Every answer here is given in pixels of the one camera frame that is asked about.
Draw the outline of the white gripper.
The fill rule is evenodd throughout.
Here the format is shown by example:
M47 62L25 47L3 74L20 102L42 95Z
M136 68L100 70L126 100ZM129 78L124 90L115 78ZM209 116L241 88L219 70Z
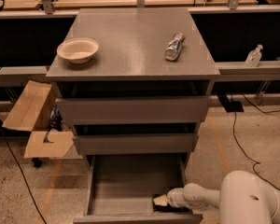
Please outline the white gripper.
M165 207L170 204L174 208L188 208L193 210L204 210L207 207L204 194L206 189L189 183L184 188L171 189L167 195L159 194L153 197L155 206Z

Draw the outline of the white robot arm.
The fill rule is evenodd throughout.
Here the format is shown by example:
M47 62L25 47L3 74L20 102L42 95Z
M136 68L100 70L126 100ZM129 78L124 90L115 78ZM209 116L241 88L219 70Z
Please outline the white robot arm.
M207 189L195 183L174 188L152 198L154 208L219 210L220 224L280 224L280 191L246 171L228 173L220 189Z

